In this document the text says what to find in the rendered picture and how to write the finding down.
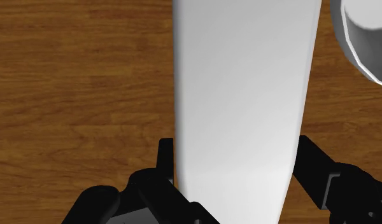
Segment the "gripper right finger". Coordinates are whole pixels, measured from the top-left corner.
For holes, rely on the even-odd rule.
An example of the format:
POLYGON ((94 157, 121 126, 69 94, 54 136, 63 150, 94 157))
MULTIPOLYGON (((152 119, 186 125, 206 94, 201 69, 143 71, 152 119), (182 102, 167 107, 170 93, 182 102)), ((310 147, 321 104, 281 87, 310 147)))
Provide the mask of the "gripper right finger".
POLYGON ((329 224, 382 224, 382 182, 361 168, 332 160, 299 137, 293 175, 329 224))

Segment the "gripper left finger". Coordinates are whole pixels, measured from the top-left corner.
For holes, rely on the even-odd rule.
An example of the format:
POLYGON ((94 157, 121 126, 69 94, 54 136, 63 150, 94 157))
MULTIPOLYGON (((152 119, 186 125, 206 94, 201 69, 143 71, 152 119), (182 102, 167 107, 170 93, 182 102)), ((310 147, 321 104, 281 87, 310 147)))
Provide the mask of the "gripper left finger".
POLYGON ((154 168, 132 173, 122 191, 108 185, 82 191, 62 224, 220 224, 173 181, 173 139, 162 138, 154 168))

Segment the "tall white bottle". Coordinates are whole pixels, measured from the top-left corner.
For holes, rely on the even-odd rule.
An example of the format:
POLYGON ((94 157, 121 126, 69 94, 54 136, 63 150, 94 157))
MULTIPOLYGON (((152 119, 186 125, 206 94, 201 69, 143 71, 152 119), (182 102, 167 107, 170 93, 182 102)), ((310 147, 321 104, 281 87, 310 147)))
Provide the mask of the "tall white bottle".
POLYGON ((172 0, 176 175, 220 224, 278 224, 322 0, 172 0))

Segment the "white round cup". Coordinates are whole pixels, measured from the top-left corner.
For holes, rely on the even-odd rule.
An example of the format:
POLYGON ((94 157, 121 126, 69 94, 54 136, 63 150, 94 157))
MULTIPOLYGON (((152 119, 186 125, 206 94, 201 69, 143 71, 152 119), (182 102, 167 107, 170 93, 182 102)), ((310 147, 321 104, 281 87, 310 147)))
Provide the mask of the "white round cup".
POLYGON ((382 0, 330 0, 330 16, 344 56, 382 86, 382 0))

